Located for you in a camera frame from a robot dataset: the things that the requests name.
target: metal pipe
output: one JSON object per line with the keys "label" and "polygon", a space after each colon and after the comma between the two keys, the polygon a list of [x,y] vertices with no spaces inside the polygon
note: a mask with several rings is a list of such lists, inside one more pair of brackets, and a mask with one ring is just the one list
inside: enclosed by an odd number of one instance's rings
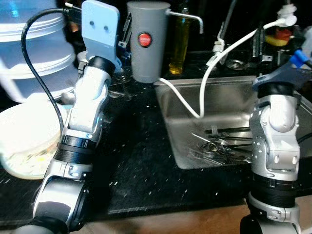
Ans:
{"label": "metal pipe", "polygon": [[237,0],[232,0],[232,2],[231,2],[231,5],[230,5],[230,8],[229,8],[228,14],[227,14],[226,19],[225,19],[225,22],[224,22],[224,24],[223,24],[222,32],[221,32],[221,34],[220,34],[220,38],[221,38],[221,39],[224,39],[224,36],[225,36],[226,30],[227,30],[227,28],[228,28],[228,26],[229,26],[229,22],[230,22],[230,19],[231,19],[231,16],[232,16],[234,7],[235,7],[235,5],[236,5],[236,2],[237,2]]}
{"label": "metal pipe", "polygon": [[199,22],[199,33],[200,34],[204,33],[204,23],[203,23],[203,20],[201,19],[201,17],[174,12],[174,11],[171,11],[170,9],[167,11],[167,14],[172,15],[172,16],[180,16],[180,17],[198,20],[198,22]]}

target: oil bottle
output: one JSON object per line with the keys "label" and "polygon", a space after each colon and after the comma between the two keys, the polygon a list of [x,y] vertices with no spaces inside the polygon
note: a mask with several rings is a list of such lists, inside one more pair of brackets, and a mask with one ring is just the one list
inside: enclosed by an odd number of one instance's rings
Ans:
{"label": "oil bottle", "polygon": [[[180,5],[180,12],[189,14],[188,0],[184,0]],[[183,63],[187,51],[190,34],[190,19],[177,17],[175,22],[175,39],[173,54],[169,64],[169,71],[173,75],[181,74]]]}

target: red button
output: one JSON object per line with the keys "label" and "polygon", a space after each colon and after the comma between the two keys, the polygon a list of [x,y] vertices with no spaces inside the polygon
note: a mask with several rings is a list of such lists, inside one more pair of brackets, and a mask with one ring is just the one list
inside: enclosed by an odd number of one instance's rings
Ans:
{"label": "red button", "polygon": [[141,33],[138,36],[138,42],[142,47],[149,47],[152,43],[152,36],[148,33]]}

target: blue clamp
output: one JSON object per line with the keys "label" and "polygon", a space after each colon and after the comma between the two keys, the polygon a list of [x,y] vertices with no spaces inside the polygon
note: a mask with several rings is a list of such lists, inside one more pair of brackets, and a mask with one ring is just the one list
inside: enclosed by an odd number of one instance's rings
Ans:
{"label": "blue clamp", "polygon": [[309,58],[302,52],[302,50],[296,50],[289,61],[297,68],[300,68],[308,60]]}

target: black cable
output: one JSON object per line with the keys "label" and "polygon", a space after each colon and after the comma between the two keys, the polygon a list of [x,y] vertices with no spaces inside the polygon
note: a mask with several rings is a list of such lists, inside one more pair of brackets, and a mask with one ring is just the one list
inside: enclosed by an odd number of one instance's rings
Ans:
{"label": "black cable", "polygon": [[36,79],[38,80],[39,84],[41,85],[41,87],[43,88],[43,90],[45,91],[45,93],[47,94],[47,96],[49,97],[57,115],[58,115],[58,121],[59,121],[59,126],[60,126],[60,133],[62,134],[63,128],[64,128],[64,123],[63,123],[63,119],[62,119],[62,115],[59,111],[58,105],[55,102],[53,96],[51,95],[48,87],[45,85],[45,83],[43,82],[43,80],[41,79],[41,77],[39,76],[39,74],[36,72],[35,68],[33,67],[28,53],[27,53],[27,48],[26,48],[26,36],[27,36],[27,32],[29,30],[29,28],[31,27],[31,25],[40,17],[45,16],[45,15],[49,15],[52,13],[66,13],[66,9],[62,9],[62,8],[52,8],[52,9],[46,9],[43,11],[40,11],[38,14],[32,16],[27,23],[25,24],[23,31],[21,33],[21,50],[23,52],[25,61],[27,63],[27,65],[29,66],[30,70],[32,71],[32,73],[35,75]]}
{"label": "black cable", "polygon": [[306,135],[304,135],[303,137],[298,139],[298,144],[300,144],[301,142],[305,141],[306,139],[312,137],[312,133],[308,133]]}
{"label": "black cable", "polygon": [[307,61],[305,62],[305,64],[306,64],[308,67],[312,68],[312,61],[311,61],[310,59],[307,60]]}

